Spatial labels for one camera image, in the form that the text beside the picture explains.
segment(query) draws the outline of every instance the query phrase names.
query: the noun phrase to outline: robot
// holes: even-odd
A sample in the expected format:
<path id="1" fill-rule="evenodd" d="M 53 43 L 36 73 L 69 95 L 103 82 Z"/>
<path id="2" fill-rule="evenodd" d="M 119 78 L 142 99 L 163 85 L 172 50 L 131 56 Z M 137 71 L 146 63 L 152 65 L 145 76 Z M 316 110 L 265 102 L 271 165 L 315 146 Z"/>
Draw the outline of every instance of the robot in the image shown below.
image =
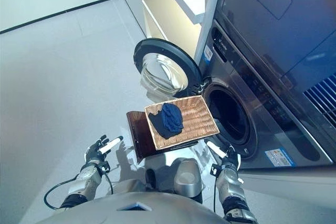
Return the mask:
<path id="1" fill-rule="evenodd" d="M 122 140 L 122 136 L 109 141 L 104 135 L 91 145 L 85 153 L 85 164 L 73 179 L 54 186 L 45 194 L 47 206 L 55 214 L 39 222 L 47 223 L 254 223 L 241 182 L 238 178 L 239 155 L 230 145 L 219 150 L 210 141 L 207 145 L 217 149 L 222 164 L 213 164 L 211 174 L 216 176 L 219 201 L 224 217 L 220 217 L 202 203 L 202 182 L 197 161 L 183 160 L 174 178 L 174 191 L 161 192 L 156 188 L 155 172 L 146 171 L 146 185 L 137 179 L 128 179 L 112 187 L 111 195 L 94 199 L 101 178 L 110 171 L 105 160 L 111 149 Z M 59 185 L 74 181 L 69 194 L 59 208 L 47 201 L 48 194 Z"/>

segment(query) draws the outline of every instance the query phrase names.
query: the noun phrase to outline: open door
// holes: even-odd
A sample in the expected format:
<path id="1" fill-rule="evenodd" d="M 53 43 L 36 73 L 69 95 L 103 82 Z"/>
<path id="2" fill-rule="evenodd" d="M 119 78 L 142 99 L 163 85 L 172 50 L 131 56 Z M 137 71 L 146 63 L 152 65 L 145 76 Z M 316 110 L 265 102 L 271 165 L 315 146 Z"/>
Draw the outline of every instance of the open door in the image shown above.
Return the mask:
<path id="1" fill-rule="evenodd" d="M 140 41 L 134 63 L 141 84 L 153 101 L 170 100 L 201 93 L 202 75 L 194 60 L 173 43 L 157 38 Z"/>

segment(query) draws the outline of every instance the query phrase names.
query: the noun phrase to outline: wicker basket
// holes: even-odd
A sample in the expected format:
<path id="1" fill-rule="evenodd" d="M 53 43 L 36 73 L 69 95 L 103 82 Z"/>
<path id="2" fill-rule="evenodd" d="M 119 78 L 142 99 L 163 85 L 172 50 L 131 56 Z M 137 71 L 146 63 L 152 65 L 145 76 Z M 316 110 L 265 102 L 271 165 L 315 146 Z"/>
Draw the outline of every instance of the wicker basket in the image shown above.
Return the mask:
<path id="1" fill-rule="evenodd" d="M 161 110 L 164 103 L 172 103 L 180 108 L 184 126 L 180 134 L 168 139 L 163 138 L 156 131 L 148 118 L 150 113 L 156 115 L 157 112 Z M 201 95 L 153 104 L 145 107 L 145 113 L 153 142 L 157 150 L 219 133 L 209 108 Z"/>

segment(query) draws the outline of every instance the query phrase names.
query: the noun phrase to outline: blue sticker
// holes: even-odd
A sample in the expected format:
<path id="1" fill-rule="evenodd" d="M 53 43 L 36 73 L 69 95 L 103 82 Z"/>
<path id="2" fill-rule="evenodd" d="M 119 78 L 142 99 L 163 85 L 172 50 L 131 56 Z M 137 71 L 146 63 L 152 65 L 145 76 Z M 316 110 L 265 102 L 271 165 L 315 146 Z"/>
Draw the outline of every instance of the blue sticker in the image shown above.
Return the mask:
<path id="1" fill-rule="evenodd" d="M 283 148 L 265 151 L 265 154 L 275 167 L 296 166 Z"/>
<path id="2" fill-rule="evenodd" d="M 212 55 L 213 55 L 213 53 L 212 53 L 210 47 L 208 47 L 208 45 L 205 45 L 204 51 L 202 53 L 202 58 L 204 58 L 205 63 L 209 63 L 211 61 Z"/>

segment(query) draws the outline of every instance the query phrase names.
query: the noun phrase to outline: tile floor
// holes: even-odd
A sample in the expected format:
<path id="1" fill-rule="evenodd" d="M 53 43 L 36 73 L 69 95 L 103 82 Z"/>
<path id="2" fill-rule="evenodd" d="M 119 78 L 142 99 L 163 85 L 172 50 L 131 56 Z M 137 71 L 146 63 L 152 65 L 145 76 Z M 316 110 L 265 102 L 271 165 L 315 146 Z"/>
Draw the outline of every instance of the tile floor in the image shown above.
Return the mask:
<path id="1" fill-rule="evenodd" d="M 102 134 L 124 136 L 108 156 L 113 182 L 144 177 L 178 156 L 196 157 L 204 205 L 212 208 L 211 156 L 202 143 L 175 153 L 135 161 L 125 114 L 152 102 L 139 85 L 133 50 L 143 39 L 124 0 L 111 0 L 0 35 L 1 40 L 1 223 L 35 223 L 52 210 L 44 193 L 74 177 L 83 153 Z M 49 201 L 58 206 L 68 186 Z M 104 196 L 103 179 L 96 197 Z M 336 212 L 246 191 L 259 223 L 333 223 Z M 217 212 L 223 210 L 217 202 Z"/>

